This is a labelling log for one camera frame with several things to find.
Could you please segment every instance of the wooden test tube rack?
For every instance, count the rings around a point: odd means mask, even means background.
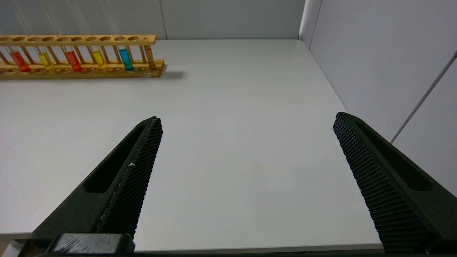
[[[151,46],[155,44],[155,35],[0,35],[0,79],[88,79],[88,78],[144,78],[160,77],[164,69],[164,60],[153,59]],[[117,51],[117,46],[126,46],[133,70],[126,70]],[[5,55],[5,48],[15,47],[25,54],[24,60],[30,67],[29,72],[21,72],[18,66],[9,61]],[[50,53],[50,59],[55,71],[46,71],[43,64],[32,59],[30,47],[45,47]],[[82,70],[73,71],[66,59],[58,59],[56,48],[74,48],[80,61]],[[93,59],[84,59],[80,49],[100,47],[108,69],[102,71]],[[112,48],[116,56],[107,56],[105,48]],[[131,48],[139,48],[142,60],[133,60]]]

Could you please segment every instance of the test tube rack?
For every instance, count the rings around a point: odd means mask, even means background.
[[[0,35],[0,80],[160,77],[165,63],[153,58],[151,46],[156,39],[155,35]],[[64,60],[55,54],[56,47],[63,51]],[[89,52],[89,60],[81,54],[83,47]],[[109,58],[107,47],[114,50],[115,58]],[[139,47],[142,60],[132,58],[131,48],[136,47]],[[18,48],[21,52],[16,50],[17,56],[5,53],[5,50]],[[37,61],[30,55],[30,48],[45,49],[46,56],[40,56],[41,61]],[[74,49],[72,55],[68,55],[66,49]],[[13,62],[5,57],[7,54]]]

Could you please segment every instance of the white table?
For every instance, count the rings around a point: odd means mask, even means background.
[[[27,238],[140,121],[164,136],[137,251],[381,248],[303,42],[158,41],[160,79],[0,81],[0,236]]]

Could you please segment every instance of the test tube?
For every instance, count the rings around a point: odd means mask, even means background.
[[[150,70],[155,70],[154,57],[152,56],[151,46],[144,46],[144,51],[146,52],[146,58],[148,58],[148,64]]]
[[[95,62],[98,64],[98,68],[100,68],[100,70],[108,69],[108,65],[106,64],[105,60],[103,59],[103,56],[101,55],[100,48],[98,48],[97,50],[93,50],[92,55],[94,56]]]
[[[21,53],[17,51],[16,47],[8,46],[8,49],[11,58],[13,58],[13,61],[16,63],[17,67],[21,70],[21,72],[29,72],[30,67],[28,66],[27,62],[25,62]]]
[[[119,47],[119,53],[121,54],[125,70],[133,70],[132,61],[130,60],[130,57],[128,55],[127,48],[125,46]]]
[[[74,53],[74,50],[68,51],[67,48],[64,46],[64,51],[65,51],[65,56],[67,56],[67,60],[70,63],[71,67],[73,68],[74,71],[81,71],[83,68],[81,67],[80,61],[78,60],[78,57],[76,57],[76,54]]]
[[[35,47],[35,50],[37,51],[38,57],[40,58],[41,63],[44,66],[44,69],[49,72],[55,71],[56,67],[54,66],[54,63],[52,63],[51,59],[49,58],[49,55],[46,52],[46,49],[44,47]]]

